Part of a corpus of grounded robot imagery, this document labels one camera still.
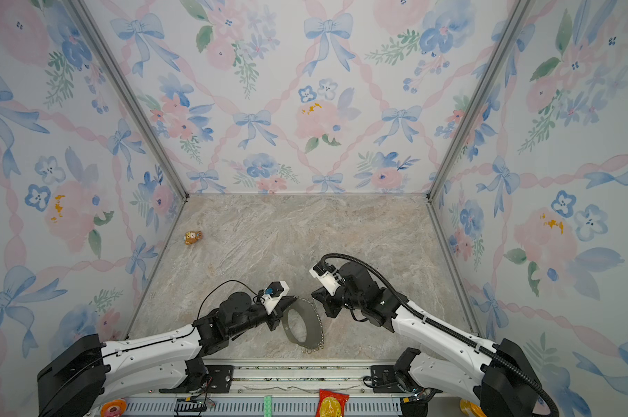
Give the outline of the yellow lidded container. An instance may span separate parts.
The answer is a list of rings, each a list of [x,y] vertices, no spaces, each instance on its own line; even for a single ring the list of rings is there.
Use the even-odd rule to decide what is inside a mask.
[[[482,408],[470,401],[461,400],[459,403],[461,412],[467,417],[486,417]]]

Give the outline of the green toy brick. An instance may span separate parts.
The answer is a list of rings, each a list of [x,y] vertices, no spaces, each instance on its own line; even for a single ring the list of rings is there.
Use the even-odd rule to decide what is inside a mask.
[[[272,417],[272,397],[264,397],[263,417]]]

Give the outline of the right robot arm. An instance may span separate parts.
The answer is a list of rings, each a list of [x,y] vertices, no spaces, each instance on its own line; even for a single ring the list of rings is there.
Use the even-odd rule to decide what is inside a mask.
[[[321,260],[310,274],[321,284],[312,296],[327,316],[347,309],[426,348],[406,349],[393,368],[406,392],[442,391],[476,404],[487,416],[535,415],[543,387],[515,342],[495,343],[436,318],[364,262],[335,267]]]

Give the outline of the red yellow snack packet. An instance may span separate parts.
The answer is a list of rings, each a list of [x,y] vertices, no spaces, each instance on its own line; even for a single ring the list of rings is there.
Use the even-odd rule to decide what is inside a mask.
[[[316,417],[344,417],[345,406],[349,401],[348,394],[340,394],[330,390],[321,389],[319,391],[319,404],[317,405]]]

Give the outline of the small brown bear toy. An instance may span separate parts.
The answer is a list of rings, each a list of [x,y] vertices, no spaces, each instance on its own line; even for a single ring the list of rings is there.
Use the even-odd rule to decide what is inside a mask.
[[[201,231],[188,231],[185,233],[185,245],[193,245],[203,238]]]

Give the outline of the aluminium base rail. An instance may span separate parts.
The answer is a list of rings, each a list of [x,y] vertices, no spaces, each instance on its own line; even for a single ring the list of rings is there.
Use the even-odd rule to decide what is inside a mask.
[[[178,394],[189,394],[203,389],[212,380],[211,394],[247,394],[256,392],[314,393],[320,389],[339,392],[367,393],[373,390],[363,382],[372,367],[392,369],[397,356],[372,359],[299,358],[299,359],[226,359],[204,357],[195,359],[193,367],[202,373],[190,389],[182,389],[185,381],[183,361],[165,361],[135,376],[111,381],[107,374],[104,391],[93,403],[94,408],[112,400],[131,395],[174,389]]]

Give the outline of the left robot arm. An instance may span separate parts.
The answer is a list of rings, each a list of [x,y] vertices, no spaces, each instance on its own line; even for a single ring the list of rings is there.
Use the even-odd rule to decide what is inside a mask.
[[[196,391],[208,378],[206,356],[253,328],[274,330],[296,300],[276,283],[260,301],[245,292],[233,293],[206,316],[163,334],[123,342],[83,336],[38,374],[39,414],[83,416],[109,401],[149,390]]]

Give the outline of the pink orange round toy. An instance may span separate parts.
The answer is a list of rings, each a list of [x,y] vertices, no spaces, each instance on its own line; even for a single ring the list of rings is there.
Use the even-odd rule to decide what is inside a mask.
[[[121,417],[127,409],[127,402],[124,399],[109,401],[100,409],[100,417]]]

